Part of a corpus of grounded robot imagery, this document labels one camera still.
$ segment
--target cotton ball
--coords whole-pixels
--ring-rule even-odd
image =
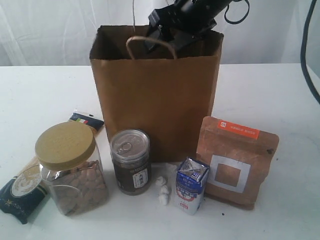
[[[167,185],[164,185],[160,188],[160,194],[170,194],[169,188],[167,187]]]
[[[166,179],[163,176],[159,176],[156,180],[155,180],[155,185],[161,187],[163,185],[166,184]]]
[[[169,196],[165,193],[159,195],[159,202],[161,205],[166,206],[169,202]]]

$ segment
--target jar lid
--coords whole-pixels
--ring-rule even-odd
[[[49,170],[63,171],[86,161],[96,148],[91,129],[80,122],[70,121],[50,127],[35,143],[39,162]]]
[[[149,154],[148,136],[137,129],[117,133],[110,143],[112,160],[123,164],[133,164]]]

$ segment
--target yellow lid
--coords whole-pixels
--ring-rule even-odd
[[[50,170],[63,171],[86,161],[96,148],[91,129],[80,122],[69,121],[50,127],[35,143],[39,162]]]

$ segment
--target white backdrop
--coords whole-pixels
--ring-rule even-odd
[[[250,14],[240,25],[226,23],[222,12],[215,28],[225,35],[221,63],[299,63],[310,2],[250,0]],[[148,24],[150,12],[165,5],[165,0],[135,0],[136,24]],[[233,2],[228,16],[238,20],[246,9],[245,2]],[[132,0],[0,0],[0,66],[89,65],[97,28],[132,22]],[[307,53],[320,76],[319,23],[320,3]]]

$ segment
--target milk carton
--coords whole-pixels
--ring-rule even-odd
[[[194,215],[204,198],[209,167],[187,158],[176,173],[174,204],[189,215]]]

